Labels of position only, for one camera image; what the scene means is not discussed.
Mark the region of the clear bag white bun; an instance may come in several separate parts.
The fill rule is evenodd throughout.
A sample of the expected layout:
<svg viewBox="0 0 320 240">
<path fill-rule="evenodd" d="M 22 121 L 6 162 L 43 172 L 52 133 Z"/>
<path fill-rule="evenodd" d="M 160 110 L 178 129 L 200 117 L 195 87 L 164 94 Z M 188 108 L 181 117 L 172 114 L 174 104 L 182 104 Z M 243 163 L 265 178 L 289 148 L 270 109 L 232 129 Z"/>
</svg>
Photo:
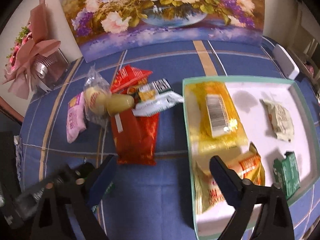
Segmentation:
<svg viewBox="0 0 320 240">
<path fill-rule="evenodd" d="M 85 115 L 89 122 L 105 128 L 108 123 L 107 105 L 111 99 L 110 84 L 91 65 L 83 88 Z"/>
</svg>

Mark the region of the red triangular snack packet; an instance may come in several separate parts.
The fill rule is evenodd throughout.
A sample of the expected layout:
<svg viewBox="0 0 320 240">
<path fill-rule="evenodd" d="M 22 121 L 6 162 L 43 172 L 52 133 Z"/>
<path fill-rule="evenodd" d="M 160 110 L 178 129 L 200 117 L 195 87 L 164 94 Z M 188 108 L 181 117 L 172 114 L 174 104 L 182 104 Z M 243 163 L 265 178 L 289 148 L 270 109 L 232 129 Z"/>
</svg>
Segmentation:
<svg viewBox="0 0 320 240">
<path fill-rule="evenodd" d="M 112 93 L 135 94 L 139 86 L 148 83 L 148 77 L 152 73 L 150 70 L 139 69 L 127 64 L 117 72 L 110 90 Z"/>
</svg>

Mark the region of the blue plaid tablecloth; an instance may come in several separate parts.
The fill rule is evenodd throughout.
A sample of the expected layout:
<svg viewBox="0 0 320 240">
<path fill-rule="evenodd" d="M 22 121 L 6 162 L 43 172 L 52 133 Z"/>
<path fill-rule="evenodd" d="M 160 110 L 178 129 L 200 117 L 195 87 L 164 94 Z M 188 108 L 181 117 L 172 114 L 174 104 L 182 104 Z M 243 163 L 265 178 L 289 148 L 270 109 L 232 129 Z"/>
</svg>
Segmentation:
<svg viewBox="0 0 320 240">
<path fill-rule="evenodd" d="M 219 75 L 283 77 L 273 49 L 276 42 L 264 37 L 258 46 L 233 42 L 194 41 L 138 47 L 93 62 L 111 80 L 124 66 L 148 70 L 149 81 L 166 79 L 176 93 L 187 77 L 203 76 L 204 64 Z M 36 94 L 20 131 L 18 174 L 22 206 L 35 209 L 43 194 L 38 181 L 69 166 L 99 166 L 109 159 L 102 181 L 106 193 L 93 208 L 110 239 L 198 239 L 194 231 L 191 184 L 183 106 L 178 104 L 151 117 L 136 118 L 125 133 L 126 152 L 148 156 L 152 165 L 118 165 L 111 125 L 86 122 L 72 143 L 67 141 L 68 104 L 80 94 L 90 64 L 74 61 L 53 91 Z"/>
</svg>

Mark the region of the purple roll snack packet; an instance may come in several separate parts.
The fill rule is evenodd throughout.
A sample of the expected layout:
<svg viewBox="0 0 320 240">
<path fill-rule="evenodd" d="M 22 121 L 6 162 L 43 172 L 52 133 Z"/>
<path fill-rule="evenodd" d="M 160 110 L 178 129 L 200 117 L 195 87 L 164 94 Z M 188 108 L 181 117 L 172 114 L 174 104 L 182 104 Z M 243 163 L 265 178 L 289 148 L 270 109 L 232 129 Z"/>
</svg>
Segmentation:
<svg viewBox="0 0 320 240">
<path fill-rule="evenodd" d="M 68 103 L 66 136 L 69 144 L 73 143 L 78 135 L 86 130 L 84 104 L 83 92 L 73 97 Z"/>
</svg>

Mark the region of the white green cracker packet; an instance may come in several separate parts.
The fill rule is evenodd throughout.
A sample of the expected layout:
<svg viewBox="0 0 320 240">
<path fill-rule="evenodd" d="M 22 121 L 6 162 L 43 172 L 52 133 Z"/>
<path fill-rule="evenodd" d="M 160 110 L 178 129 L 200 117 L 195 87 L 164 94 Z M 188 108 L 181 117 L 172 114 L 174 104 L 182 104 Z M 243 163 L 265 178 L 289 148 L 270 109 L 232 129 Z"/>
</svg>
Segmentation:
<svg viewBox="0 0 320 240">
<path fill-rule="evenodd" d="M 175 93 L 166 79 L 147 83 L 137 90 L 139 103 L 132 110 L 134 116 L 153 116 L 184 103 L 184 97 Z"/>
</svg>

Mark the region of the cream yellow roll snack packet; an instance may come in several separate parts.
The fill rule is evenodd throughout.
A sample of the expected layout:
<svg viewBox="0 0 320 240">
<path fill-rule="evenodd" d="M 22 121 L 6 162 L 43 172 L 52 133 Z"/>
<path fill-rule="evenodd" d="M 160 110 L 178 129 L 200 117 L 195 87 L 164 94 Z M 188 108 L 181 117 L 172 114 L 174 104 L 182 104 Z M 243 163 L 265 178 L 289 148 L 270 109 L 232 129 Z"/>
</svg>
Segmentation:
<svg viewBox="0 0 320 240">
<path fill-rule="evenodd" d="M 248 151 L 225 163 L 227 169 L 233 170 L 239 180 L 248 179 L 253 184 L 265 185 L 265 170 L 256 146 L 250 143 Z M 195 212 L 201 215 L 214 205 L 224 202 L 222 189 L 238 193 L 240 187 L 234 186 L 225 169 L 218 166 L 214 172 L 204 170 L 199 163 L 193 168 L 195 188 Z"/>
</svg>

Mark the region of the yellow jelly cup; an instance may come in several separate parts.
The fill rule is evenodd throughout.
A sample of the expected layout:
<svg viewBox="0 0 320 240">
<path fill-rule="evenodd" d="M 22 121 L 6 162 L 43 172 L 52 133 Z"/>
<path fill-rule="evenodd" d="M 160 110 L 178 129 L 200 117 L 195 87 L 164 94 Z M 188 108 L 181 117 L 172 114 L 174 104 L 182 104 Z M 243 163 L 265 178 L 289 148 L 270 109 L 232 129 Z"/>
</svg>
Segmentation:
<svg viewBox="0 0 320 240">
<path fill-rule="evenodd" d="M 135 100 L 132 96 L 126 94 L 112 94 L 108 103 L 107 111 L 109 116 L 114 116 L 135 106 Z"/>
</svg>

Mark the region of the white wooden shelf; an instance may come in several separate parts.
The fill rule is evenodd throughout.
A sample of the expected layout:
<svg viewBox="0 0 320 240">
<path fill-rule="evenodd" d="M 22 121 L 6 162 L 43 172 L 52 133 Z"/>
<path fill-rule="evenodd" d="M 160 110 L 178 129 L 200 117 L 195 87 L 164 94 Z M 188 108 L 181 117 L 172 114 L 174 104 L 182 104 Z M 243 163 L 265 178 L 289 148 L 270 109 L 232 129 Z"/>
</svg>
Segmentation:
<svg viewBox="0 0 320 240">
<path fill-rule="evenodd" d="M 287 49 L 299 69 L 319 87 L 319 23 L 304 3 L 298 3 L 297 17 L 289 34 Z"/>
</svg>

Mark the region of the pink paper flower bouquet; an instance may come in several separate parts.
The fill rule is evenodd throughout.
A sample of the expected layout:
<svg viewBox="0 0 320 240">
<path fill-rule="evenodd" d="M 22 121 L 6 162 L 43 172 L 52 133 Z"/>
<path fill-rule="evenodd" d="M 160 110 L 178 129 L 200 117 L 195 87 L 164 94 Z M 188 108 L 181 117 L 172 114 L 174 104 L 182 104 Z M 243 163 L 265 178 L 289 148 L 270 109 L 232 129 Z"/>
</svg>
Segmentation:
<svg viewBox="0 0 320 240">
<path fill-rule="evenodd" d="M 59 40 L 49 38 L 46 0 L 39 0 L 8 55 L 3 81 L 10 83 L 8 92 L 27 99 L 38 88 L 52 90 L 68 68 L 60 45 Z"/>
</svg>

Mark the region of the yellow cake snack packet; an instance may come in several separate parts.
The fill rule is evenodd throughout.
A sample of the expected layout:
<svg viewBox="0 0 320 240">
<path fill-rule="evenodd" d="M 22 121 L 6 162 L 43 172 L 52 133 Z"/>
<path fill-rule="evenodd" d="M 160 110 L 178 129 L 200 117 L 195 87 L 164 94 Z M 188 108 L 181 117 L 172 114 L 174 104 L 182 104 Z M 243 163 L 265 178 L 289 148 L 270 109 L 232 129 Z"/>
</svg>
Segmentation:
<svg viewBox="0 0 320 240">
<path fill-rule="evenodd" d="M 184 98 L 189 139 L 198 154 L 248 144 L 245 129 L 223 82 L 187 84 Z"/>
</svg>

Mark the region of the floral still life painting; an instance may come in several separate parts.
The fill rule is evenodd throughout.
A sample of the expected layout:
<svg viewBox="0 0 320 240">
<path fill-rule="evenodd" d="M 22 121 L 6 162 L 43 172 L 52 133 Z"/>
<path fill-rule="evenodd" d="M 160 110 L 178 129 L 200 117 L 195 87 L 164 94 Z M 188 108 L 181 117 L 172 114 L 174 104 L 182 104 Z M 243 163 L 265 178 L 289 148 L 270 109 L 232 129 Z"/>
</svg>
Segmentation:
<svg viewBox="0 0 320 240">
<path fill-rule="evenodd" d="M 87 62 L 151 44 L 213 40 L 258 44 L 265 0 L 60 0 Z"/>
</svg>

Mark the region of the long red patterned packet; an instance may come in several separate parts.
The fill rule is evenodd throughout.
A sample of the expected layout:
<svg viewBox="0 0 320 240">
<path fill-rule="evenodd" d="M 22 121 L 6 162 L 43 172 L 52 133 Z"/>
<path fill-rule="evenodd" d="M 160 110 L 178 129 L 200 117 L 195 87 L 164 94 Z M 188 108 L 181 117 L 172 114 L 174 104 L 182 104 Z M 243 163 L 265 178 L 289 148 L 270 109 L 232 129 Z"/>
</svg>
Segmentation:
<svg viewBox="0 0 320 240">
<path fill-rule="evenodd" d="M 111 117 L 111 129 L 119 165 L 150 165 L 155 162 L 159 114 L 134 116 L 127 110 Z"/>
</svg>

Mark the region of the pale beige snack packet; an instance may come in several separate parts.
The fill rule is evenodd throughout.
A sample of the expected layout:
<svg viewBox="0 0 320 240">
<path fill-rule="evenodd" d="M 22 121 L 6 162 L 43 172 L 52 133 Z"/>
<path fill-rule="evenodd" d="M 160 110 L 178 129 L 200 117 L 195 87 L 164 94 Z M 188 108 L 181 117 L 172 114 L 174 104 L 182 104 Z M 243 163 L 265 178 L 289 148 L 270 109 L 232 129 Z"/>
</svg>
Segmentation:
<svg viewBox="0 0 320 240">
<path fill-rule="evenodd" d="M 289 111 L 278 102 L 263 100 L 263 103 L 267 107 L 268 117 L 277 139 L 291 142 L 295 130 Z"/>
</svg>

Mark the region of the teal white shallow box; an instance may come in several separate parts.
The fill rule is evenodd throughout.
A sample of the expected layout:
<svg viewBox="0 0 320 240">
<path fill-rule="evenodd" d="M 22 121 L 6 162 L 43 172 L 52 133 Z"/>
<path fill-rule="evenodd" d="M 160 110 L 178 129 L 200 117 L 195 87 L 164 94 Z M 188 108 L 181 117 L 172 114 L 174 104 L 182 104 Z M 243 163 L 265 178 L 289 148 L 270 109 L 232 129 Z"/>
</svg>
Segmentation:
<svg viewBox="0 0 320 240">
<path fill-rule="evenodd" d="M 212 153 L 200 153 L 195 133 L 199 130 L 200 109 L 187 89 L 193 83 L 223 82 L 235 104 L 249 142 L 257 148 L 265 169 L 265 183 L 274 182 L 273 162 L 288 151 L 296 155 L 300 188 L 289 199 L 295 238 L 302 239 L 319 216 L 319 105 L 306 82 L 258 76 L 193 77 L 182 83 L 183 110 L 189 163 L 208 169 Z M 295 136 L 292 142 L 278 140 L 272 131 L 264 100 L 280 103 L 290 113 Z"/>
</svg>

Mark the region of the white rectangular device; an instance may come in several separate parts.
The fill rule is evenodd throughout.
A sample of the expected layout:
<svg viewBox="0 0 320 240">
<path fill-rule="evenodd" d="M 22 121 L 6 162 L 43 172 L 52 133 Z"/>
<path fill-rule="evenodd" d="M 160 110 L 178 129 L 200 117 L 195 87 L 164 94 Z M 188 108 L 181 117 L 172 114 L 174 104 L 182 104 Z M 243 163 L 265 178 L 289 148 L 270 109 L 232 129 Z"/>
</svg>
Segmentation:
<svg viewBox="0 0 320 240">
<path fill-rule="evenodd" d="M 294 80 L 299 75 L 299 68 L 284 47 L 276 44 L 273 51 L 274 59 L 279 64 L 284 76 Z"/>
</svg>

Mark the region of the dark green snack packet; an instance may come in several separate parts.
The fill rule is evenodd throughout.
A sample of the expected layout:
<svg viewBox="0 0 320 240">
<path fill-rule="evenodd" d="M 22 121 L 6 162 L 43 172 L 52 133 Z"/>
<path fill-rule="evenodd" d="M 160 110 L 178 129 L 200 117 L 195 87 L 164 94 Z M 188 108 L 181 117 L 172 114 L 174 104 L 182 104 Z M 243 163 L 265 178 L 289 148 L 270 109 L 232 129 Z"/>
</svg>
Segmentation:
<svg viewBox="0 0 320 240">
<path fill-rule="evenodd" d="M 286 152 L 284 159 L 274 159 L 273 173 L 276 183 L 279 183 L 286 199 L 290 199 L 300 188 L 298 164 L 294 152 Z"/>
</svg>

